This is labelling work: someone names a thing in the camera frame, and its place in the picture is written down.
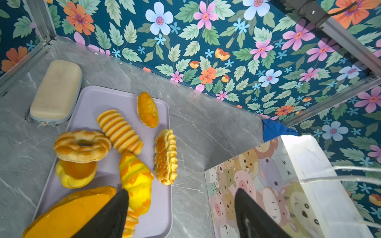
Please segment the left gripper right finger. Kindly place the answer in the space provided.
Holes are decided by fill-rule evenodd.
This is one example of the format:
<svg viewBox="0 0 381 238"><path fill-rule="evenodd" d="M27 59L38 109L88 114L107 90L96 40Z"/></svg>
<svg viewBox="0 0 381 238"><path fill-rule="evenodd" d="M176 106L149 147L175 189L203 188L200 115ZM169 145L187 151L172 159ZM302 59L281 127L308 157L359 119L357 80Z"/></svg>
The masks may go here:
<svg viewBox="0 0 381 238"><path fill-rule="evenodd" d="M242 188L236 192L234 205L241 238L290 237Z"/></svg>

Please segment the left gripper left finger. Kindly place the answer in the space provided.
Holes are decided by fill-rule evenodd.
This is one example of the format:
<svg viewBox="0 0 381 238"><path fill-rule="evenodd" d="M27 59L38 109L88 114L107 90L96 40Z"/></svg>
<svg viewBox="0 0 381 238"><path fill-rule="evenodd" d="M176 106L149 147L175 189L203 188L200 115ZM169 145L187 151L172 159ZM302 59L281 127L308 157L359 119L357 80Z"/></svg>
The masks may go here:
<svg viewBox="0 0 381 238"><path fill-rule="evenodd" d="M121 238L129 207L125 189L116 195L76 234L75 238Z"/></svg>

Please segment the white cartoon paper bag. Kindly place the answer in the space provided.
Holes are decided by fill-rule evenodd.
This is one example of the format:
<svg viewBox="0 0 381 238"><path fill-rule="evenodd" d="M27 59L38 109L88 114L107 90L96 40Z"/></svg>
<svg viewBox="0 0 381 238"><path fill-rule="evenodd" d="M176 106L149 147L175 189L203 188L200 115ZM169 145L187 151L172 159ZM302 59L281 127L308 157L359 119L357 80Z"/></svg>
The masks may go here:
<svg viewBox="0 0 381 238"><path fill-rule="evenodd" d="M293 238L370 238L379 229L359 200L360 184L378 178L358 175L380 169L330 162L310 135L282 135L205 171L214 233L237 238L238 201L242 189L265 217Z"/></svg>

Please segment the scalloped yellow bread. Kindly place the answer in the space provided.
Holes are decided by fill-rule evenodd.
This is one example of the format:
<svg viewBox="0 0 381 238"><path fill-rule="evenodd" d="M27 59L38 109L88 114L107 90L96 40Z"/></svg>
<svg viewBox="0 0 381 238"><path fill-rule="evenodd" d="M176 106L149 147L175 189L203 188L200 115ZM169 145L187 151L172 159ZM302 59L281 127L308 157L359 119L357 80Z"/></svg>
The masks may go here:
<svg viewBox="0 0 381 238"><path fill-rule="evenodd" d="M155 176L163 185L172 185L178 176L176 136L172 130L164 129L155 142Z"/></svg>

